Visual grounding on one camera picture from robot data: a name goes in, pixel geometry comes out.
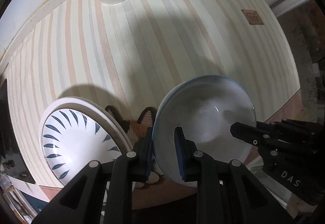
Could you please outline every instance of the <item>silver bolt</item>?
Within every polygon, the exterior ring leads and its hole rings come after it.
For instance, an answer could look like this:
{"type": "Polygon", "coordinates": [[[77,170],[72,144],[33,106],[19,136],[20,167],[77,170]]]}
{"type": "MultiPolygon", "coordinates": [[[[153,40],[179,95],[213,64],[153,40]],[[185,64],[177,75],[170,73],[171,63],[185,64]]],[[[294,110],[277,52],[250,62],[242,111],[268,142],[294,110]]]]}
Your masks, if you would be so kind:
{"type": "Polygon", "coordinates": [[[99,165],[100,163],[96,160],[91,161],[88,165],[90,168],[95,168],[99,165]]]}
{"type": "Polygon", "coordinates": [[[242,163],[239,160],[232,160],[231,164],[235,167],[240,167],[242,163]]]}
{"type": "Polygon", "coordinates": [[[129,157],[129,158],[133,158],[133,157],[136,157],[137,156],[137,153],[134,152],[134,151],[130,151],[130,152],[127,152],[126,153],[126,156],[129,157]]]}
{"type": "Polygon", "coordinates": [[[201,151],[195,151],[194,152],[194,156],[195,157],[202,157],[203,156],[203,153],[201,151]]]}

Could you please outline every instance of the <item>blue rim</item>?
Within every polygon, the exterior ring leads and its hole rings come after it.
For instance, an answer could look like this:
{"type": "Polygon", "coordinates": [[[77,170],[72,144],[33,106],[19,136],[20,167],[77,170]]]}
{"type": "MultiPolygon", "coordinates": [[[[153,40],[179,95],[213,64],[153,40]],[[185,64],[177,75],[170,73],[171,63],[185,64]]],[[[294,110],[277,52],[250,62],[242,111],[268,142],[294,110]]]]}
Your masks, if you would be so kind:
{"type": "MultiPolygon", "coordinates": [[[[195,80],[198,80],[198,79],[201,79],[201,78],[205,78],[205,77],[210,77],[210,76],[216,77],[216,78],[223,78],[223,79],[226,79],[228,81],[231,81],[231,82],[235,83],[237,86],[239,86],[246,93],[246,95],[248,96],[248,98],[251,101],[251,98],[249,97],[247,91],[240,84],[238,84],[236,81],[234,81],[234,80],[232,80],[232,79],[230,79],[230,78],[228,78],[226,76],[223,76],[223,75],[215,75],[215,74],[200,75],[200,76],[196,76],[195,78],[192,78],[192,79],[190,79],[188,81],[184,81],[183,83],[178,84],[171,91],[169,91],[167,93],[167,95],[163,98],[163,100],[161,102],[161,106],[159,106],[159,108],[158,108],[158,112],[157,112],[157,115],[156,115],[156,120],[155,120],[155,123],[154,123],[153,128],[152,128],[152,143],[153,143],[153,152],[154,152],[154,155],[156,154],[155,145],[154,145],[155,140],[154,139],[155,139],[155,135],[157,134],[157,128],[158,128],[158,124],[159,124],[159,121],[160,121],[160,117],[161,117],[162,113],[164,112],[164,109],[166,108],[167,104],[170,102],[170,99],[172,98],[172,96],[174,96],[178,91],[180,91],[188,83],[192,83],[195,80]]],[[[255,108],[254,108],[254,105],[253,105],[252,101],[251,101],[251,105],[252,105],[252,107],[254,109],[254,116],[255,116],[255,120],[256,120],[255,108]]]]}

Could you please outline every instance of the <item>striped tablecloth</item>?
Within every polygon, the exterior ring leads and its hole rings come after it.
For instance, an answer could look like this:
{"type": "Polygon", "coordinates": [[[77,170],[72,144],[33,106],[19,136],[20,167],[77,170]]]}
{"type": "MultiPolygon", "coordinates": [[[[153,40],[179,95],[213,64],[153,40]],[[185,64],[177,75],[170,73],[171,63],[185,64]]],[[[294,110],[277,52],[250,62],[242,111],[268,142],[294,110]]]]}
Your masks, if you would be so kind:
{"type": "Polygon", "coordinates": [[[54,100],[81,96],[133,119],[179,83],[211,73],[240,83],[259,121],[300,88],[288,42],[264,0],[67,0],[37,24],[8,68],[22,157],[37,184],[61,187],[38,140],[40,118],[54,100]],[[241,9],[256,10],[264,25],[250,25],[241,9]]]}

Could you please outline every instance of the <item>blue leaf pattern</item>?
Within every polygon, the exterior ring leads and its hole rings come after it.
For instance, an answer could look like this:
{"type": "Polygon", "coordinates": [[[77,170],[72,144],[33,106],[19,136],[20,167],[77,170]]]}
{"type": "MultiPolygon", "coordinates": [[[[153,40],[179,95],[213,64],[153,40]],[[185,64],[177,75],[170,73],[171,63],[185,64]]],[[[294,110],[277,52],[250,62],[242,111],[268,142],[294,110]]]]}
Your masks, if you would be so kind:
{"type": "Polygon", "coordinates": [[[62,178],[65,178],[69,171],[70,170],[65,171],[62,175],[60,175],[59,180],[61,180],[62,178]]]}
{"type": "Polygon", "coordinates": [[[111,137],[107,134],[104,141],[102,141],[102,142],[105,142],[105,141],[110,140],[110,139],[111,139],[111,137]]]}
{"type": "Polygon", "coordinates": [[[46,158],[55,158],[55,157],[59,157],[59,156],[62,156],[62,155],[60,155],[60,154],[50,154],[46,158]]]}
{"type": "Polygon", "coordinates": [[[50,129],[52,129],[52,130],[54,130],[54,131],[56,131],[56,132],[58,132],[59,134],[61,134],[60,131],[57,128],[55,128],[53,125],[46,124],[45,126],[48,127],[48,128],[50,128],[50,129]]]}
{"type": "Polygon", "coordinates": [[[59,141],[57,138],[55,138],[54,136],[52,136],[52,135],[50,135],[50,134],[45,134],[45,135],[43,135],[43,137],[45,137],[45,138],[50,138],[50,139],[53,139],[53,140],[59,141]]]}
{"type": "Polygon", "coordinates": [[[117,152],[119,152],[120,150],[117,148],[117,146],[114,146],[113,148],[109,149],[109,151],[117,151],[117,152]]]}
{"type": "Polygon", "coordinates": [[[55,117],[53,115],[52,115],[52,117],[55,118],[56,121],[58,121],[63,126],[63,128],[65,129],[65,126],[64,126],[63,122],[59,118],[57,118],[57,117],[55,117]]]}
{"type": "Polygon", "coordinates": [[[98,132],[99,129],[100,129],[100,126],[96,123],[95,134],[98,132]]]}
{"type": "Polygon", "coordinates": [[[58,147],[58,146],[56,146],[56,145],[54,145],[54,144],[52,144],[52,143],[47,143],[47,144],[45,144],[45,145],[43,145],[44,147],[48,147],[48,148],[60,148],[60,147],[58,147]]]}
{"type": "Polygon", "coordinates": [[[69,111],[71,112],[72,116],[74,116],[74,119],[76,120],[76,122],[77,122],[77,124],[79,126],[77,115],[72,110],[69,110],[69,111]]]}
{"type": "Polygon", "coordinates": [[[52,167],[52,170],[58,169],[59,167],[61,167],[63,165],[65,165],[65,163],[64,164],[57,164],[57,165],[55,165],[55,166],[52,167]]]}
{"type": "Polygon", "coordinates": [[[82,114],[83,120],[84,120],[84,128],[87,127],[87,117],[82,114]]]}
{"type": "Polygon", "coordinates": [[[69,122],[69,124],[70,124],[70,126],[72,127],[72,125],[71,125],[71,122],[70,122],[70,120],[69,120],[69,117],[63,112],[63,111],[60,111],[61,112],[61,114],[67,119],[67,121],[69,122]]]}

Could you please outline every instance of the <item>brown label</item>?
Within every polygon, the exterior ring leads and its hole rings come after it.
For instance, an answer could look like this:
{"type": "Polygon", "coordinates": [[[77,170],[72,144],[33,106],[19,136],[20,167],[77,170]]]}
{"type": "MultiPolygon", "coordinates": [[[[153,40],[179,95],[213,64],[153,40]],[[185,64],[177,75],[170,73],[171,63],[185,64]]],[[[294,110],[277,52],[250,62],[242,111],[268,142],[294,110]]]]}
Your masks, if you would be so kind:
{"type": "Polygon", "coordinates": [[[247,21],[250,25],[264,25],[261,17],[258,15],[257,11],[254,10],[242,10],[247,21]]]}

